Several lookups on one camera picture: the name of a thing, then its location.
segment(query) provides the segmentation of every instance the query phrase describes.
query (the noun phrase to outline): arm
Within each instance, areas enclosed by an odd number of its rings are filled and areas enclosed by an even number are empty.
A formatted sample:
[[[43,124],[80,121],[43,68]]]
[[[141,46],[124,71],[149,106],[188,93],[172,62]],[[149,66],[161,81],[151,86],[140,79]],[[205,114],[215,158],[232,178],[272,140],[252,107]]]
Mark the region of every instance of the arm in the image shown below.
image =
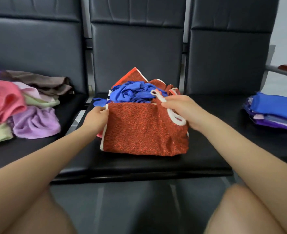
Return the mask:
[[[79,129],[0,169],[0,233],[96,137],[107,123],[108,114],[108,110],[102,111],[100,107],[95,107],[87,114]]]
[[[185,95],[162,103],[200,131],[260,198],[287,232],[287,164],[209,114]]]

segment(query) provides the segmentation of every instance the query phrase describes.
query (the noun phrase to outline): left hand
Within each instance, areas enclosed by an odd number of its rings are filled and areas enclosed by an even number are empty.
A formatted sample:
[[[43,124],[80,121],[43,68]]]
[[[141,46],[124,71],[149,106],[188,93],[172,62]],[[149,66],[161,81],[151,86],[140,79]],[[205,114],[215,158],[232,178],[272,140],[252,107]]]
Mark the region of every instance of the left hand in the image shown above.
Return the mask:
[[[89,113],[87,113],[81,127],[98,134],[107,124],[108,117],[108,109],[106,110],[105,107],[94,107]]]

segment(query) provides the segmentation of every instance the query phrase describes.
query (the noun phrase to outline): row of seats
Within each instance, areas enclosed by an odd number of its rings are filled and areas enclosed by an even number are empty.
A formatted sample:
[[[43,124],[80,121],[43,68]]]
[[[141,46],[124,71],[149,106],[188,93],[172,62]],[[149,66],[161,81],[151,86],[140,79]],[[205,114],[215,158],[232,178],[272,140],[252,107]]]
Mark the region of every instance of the row of seats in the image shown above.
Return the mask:
[[[241,110],[259,91],[279,0],[192,0],[184,93],[248,139],[287,162],[287,131],[255,126]],[[178,86],[186,0],[89,0],[95,97],[136,66],[148,79]],[[56,136],[0,143],[0,167],[64,136],[87,99],[79,0],[0,3],[0,69],[67,76],[75,96],[56,108]],[[92,110],[90,103],[86,114]],[[175,157],[104,153],[96,138],[56,181],[231,175],[200,133]]]

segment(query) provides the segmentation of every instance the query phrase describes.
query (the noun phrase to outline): white wall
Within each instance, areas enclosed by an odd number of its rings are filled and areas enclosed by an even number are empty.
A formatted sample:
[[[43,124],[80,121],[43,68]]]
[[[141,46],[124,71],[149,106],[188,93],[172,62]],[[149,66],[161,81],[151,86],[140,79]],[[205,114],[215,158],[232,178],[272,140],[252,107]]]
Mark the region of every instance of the white wall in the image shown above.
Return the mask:
[[[287,0],[280,0],[270,44],[276,45],[271,65],[287,64]],[[287,76],[269,72],[262,92],[287,96]]]

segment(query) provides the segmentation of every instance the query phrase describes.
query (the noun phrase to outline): blue cloth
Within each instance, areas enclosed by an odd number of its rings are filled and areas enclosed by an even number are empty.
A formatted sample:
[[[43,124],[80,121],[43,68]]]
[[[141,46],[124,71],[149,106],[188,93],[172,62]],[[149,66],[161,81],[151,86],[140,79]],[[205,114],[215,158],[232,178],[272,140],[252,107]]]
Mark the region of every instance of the blue cloth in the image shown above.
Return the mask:
[[[103,99],[103,98],[94,98],[94,106],[104,107],[107,103],[111,102],[111,100]]]
[[[117,85],[112,88],[110,99],[115,103],[149,103],[152,98],[155,98],[150,92],[157,87],[143,81],[127,81],[122,85]],[[164,97],[168,96],[164,90],[158,88]]]
[[[253,96],[250,108],[259,114],[272,114],[287,119],[287,97],[258,92]]]

